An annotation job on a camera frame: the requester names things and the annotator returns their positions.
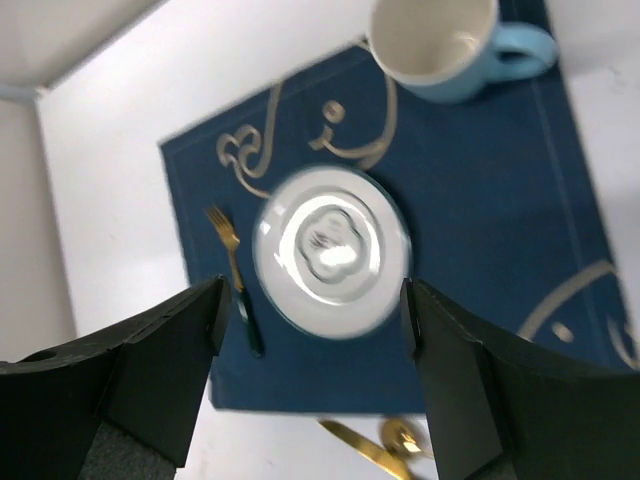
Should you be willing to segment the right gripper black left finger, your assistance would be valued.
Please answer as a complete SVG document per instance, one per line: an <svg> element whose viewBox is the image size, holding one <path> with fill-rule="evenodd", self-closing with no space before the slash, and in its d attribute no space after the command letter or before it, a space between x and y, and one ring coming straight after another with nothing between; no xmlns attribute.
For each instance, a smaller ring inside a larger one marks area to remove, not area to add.
<svg viewBox="0 0 640 480"><path fill-rule="evenodd" d="M1 365L5 479L171 479L231 314L222 277Z"/></svg>

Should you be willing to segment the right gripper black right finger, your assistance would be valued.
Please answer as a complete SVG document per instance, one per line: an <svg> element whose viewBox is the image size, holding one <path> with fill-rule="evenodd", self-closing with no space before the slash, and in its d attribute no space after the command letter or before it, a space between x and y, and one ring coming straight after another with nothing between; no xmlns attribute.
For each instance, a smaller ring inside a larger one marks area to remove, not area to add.
<svg viewBox="0 0 640 480"><path fill-rule="evenodd" d="M579 361L407 279L401 316L442 479L635 479L639 377Z"/></svg>

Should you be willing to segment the gold spoon green handle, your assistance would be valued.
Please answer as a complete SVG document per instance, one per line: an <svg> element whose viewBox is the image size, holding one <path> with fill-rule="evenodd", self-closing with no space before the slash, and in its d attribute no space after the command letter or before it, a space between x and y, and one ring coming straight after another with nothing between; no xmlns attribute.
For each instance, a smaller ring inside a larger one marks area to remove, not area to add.
<svg viewBox="0 0 640 480"><path fill-rule="evenodd" d="M385 419L380 426L380 437L384 448L399 458L434 458L428 437L404 419Z"/></svg>

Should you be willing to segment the gold knife green handle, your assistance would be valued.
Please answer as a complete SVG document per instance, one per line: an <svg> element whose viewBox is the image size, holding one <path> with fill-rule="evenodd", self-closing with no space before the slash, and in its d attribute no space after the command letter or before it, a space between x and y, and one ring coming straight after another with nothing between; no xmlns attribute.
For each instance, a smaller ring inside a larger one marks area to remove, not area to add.
<svg viewBox="0 0 640 480"><path fill-rule="evenodd" d="M393 456L380 445L372 442L360 433L334 420L321 419L318 423L329 433L356 450L361 456L377 465L395 479L413 479L413 474L403 460Z"/></svg>

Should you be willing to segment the gold fork green handle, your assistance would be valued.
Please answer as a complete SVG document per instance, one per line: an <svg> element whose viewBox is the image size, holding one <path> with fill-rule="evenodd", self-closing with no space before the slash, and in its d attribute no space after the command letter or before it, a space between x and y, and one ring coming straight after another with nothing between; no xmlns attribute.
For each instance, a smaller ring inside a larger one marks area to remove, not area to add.
<svg viewBox="0 0 640 480"><path fill-rule="evenodd" d="M254 318L251 298L249 293L245 289L236 258L236 253L240 245L240 239L231 221L218 207L207 207L205 209L205 214L214 226L222 244L227 250L232 274L232 281L236 291L236 304L241 319L245 325L246 336L251 352L258 358L263 357L265 354L264 342L257 321Z"/></svg>

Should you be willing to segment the white plate with dark rim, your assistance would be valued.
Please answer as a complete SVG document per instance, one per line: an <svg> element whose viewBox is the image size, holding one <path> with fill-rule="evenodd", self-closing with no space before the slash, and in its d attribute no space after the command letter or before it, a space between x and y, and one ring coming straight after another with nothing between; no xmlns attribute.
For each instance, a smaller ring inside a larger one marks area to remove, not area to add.
<svg viewBox="0 0 640 480"><path fill-rule="evenodd" d="M256 220L253 260L279 314L301 332L349 340L385 323L412 264L396 202L353 168L315 165L283 180Z"/></svg>

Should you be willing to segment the light blue mug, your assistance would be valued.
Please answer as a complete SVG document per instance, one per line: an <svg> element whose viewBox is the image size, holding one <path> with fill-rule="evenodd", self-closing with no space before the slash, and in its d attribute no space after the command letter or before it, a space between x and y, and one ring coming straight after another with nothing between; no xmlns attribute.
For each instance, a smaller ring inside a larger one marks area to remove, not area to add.
<svg viewBox="0 0 640 480"><path fill-rule="evenodd" d="M498 1L376 1L367 40L381 70L435 103L550 70L558 47L542 28L502 22Z"/></svg>

